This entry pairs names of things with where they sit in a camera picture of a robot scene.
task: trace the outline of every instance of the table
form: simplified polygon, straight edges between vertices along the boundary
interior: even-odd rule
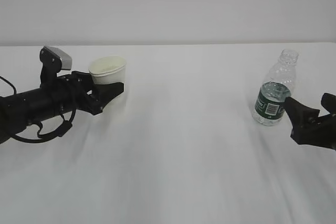
[[[126,92],[101,115],[78,112],[63,138],[0,145],[0,223],[335,222],[336,153],[297,145],[287,116],[265,127],[250,110],[284,48],[300,53],[293,97],[321,109],[336,94],[336,44],[60,48],[78,71],[123,56]],[[20,92],[39,85],[40,49],[0,47]]]

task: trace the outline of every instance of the black cable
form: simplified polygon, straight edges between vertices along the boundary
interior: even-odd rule
[[[6,80],[5,78],[3,78],[2,76],[0,76],[0,79],[3,80],[4,82],[6,82],[8,85],[10,85],[13,90],[14,90],[14,94],[16,94],[16,88],[13,84],[11,84],[8,80]]]

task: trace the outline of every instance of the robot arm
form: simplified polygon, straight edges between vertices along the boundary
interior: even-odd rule
[[[0,143],[11,137],[26,143],[43,143],[62,137],[72,127],[76,110],[100,114],[111,100],[124,91],[121,82],[94,84],[89,73],[73,71],[57,76],[61,70],[70,70],[72,65],[71,57],[58,48],[44,47],[40,51],[40,60],[43,67],[38,89],[17,94],[14,88],[13,95],[0,97]],[[70,111],[70,119],[65,120],[63,114]],[[40,134],[42,121],[58,115],[63,118],[63,123],[53,132]],[[17,136],[33,124],[40,128],[37,139]]]
[[[292,122],[291,138],[298,144],[308,144],[336,150],[336,96],[325,93],[322,106],[329,112],[320,116],[320,110],[302,105],[287,97],[285,110]]]

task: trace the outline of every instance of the clear plastic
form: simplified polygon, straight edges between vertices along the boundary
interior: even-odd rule
[[[257,103],[259,101],[259,97],[262,96],[263,99],[266,99],[269,101],[269,103],[275,102],[275,104],[278,104],[278,110],[283,110],[282,103],[285,101],[286,97],[289,97],[291,94],[293,94],[295,88],[295,66],[298,57],[299,54],[294,50],[285,49],[282,51],[278,59],[278,63],[276,63],[269,70],[268,74],[264,78],[263,84],[260,88]],[[257,110],[258,106],[256,104],[252,116],[257,122],[263,125],[273,126],[281,121],[282,114],[278,115],[280,116],[278,119],[271,119],[274,118],[274,116],[270,115],[267,116],[268,118],[266,118],[265,114],[261,115],[262,113],[258,113]]]

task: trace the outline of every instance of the white table surface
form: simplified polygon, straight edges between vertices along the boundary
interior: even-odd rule
[[[287,116],[265,127],[250,109],[284,48],[300,53],[293,97],[321,108],[336,94],[336,44],[60,48],[79,71],[125,57],[126,93],[104,114],[78,112],[63,138],[0,145],[0,223],[335,223],[335,151],[299,146]],[[0,75],[37,88],[40,49],[0,47]]]

